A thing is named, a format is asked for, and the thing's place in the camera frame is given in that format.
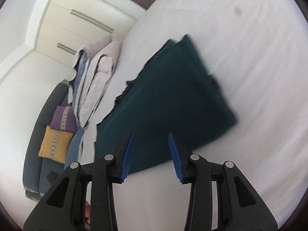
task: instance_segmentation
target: purple pillow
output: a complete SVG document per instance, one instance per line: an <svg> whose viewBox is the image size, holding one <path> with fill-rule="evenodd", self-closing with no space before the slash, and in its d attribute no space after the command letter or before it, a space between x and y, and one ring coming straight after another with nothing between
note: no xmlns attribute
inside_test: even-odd
<svg viewBox="0 0 308 231"><path fill-rule="evenodd" d="M58 106L54 117L52 118L50 127L55 130L63 130L68 132L77 132L76 118L71 106Z"/></svg>

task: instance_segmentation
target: sofa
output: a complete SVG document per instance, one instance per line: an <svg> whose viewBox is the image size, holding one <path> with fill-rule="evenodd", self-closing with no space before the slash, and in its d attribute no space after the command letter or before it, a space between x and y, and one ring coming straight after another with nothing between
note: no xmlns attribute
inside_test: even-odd
<svg viewBox="0 0 308 231"><path fill-rule="evenodd" d="M29 141L23 168L23 185L26 197L35 201L39 201L50 188L47 175L60 175L64 170L64 164L39 157L38 154L46 127L50 125L57 106L68 106L68 88L66 80L55 87L37 118Z"/></svg>

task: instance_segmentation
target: silver screw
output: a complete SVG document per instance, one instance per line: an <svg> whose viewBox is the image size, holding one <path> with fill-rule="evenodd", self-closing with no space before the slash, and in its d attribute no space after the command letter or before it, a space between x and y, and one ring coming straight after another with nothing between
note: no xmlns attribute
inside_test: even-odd
<svg viewBox="0 0 308 231"><path fill-rule="evenodd" d="M232 161L227 161L226 162L226 167L233 168L234 167L234 163Z"/></svg>
<svg viewBox="0 0 308 231"><path fill-rule="evenodd" d="M194 161L197 161L197 160L199 160L200 157L199 157L199 155L193 154L193 155L190 156L190 158Z"/></svg>
<svg viewBox="0 0 308 231"><path fill-rule="evenodd" d="M105 160L106 161L111 161L113 159L113 155L106 155Z"/></svg>
<svg viewBox="0 0 308 231"><path fill-rule="evenodd" d="M79 166L79 164L78 164L78 162L72 162L71 164L70 164L70 168L77 168Z"/></svg>

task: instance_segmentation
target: folded green garment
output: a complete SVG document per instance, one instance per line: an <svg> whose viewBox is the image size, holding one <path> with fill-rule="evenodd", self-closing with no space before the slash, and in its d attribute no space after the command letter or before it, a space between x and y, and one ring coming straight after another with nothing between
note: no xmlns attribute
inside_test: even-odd
<svg viewBox="0 0 308 231"><path fill-rule="evenodd" d="M127 131L133 131L130 173L171 159L171 131L195 149L236 123L217 82L207 74L187 35L178 43L167 41L127 84L113 110L97 125L95 160L121 144Z"/></svg>

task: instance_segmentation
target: bed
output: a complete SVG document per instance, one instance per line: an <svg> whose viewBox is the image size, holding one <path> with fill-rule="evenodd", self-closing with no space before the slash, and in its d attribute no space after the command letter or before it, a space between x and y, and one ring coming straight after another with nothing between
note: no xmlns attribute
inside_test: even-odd
<svg viewBox="0 0 308 231"><path fill-rule="evenodd" d="M303 0L157 0L123 43L117 69L85 132L81 163L93 162L96 124L112 110L125 82L136 78L168 39L190 34L239 119L231 131L195 153L210 162L233 161L281 230L294 230L307 212L305 6ZM182 230L189 191L177 180L172 162L129 176L114 186L119 230ZM213 219L215 228L215 207ZM307 229L301 225L297 230Z"/></svg>

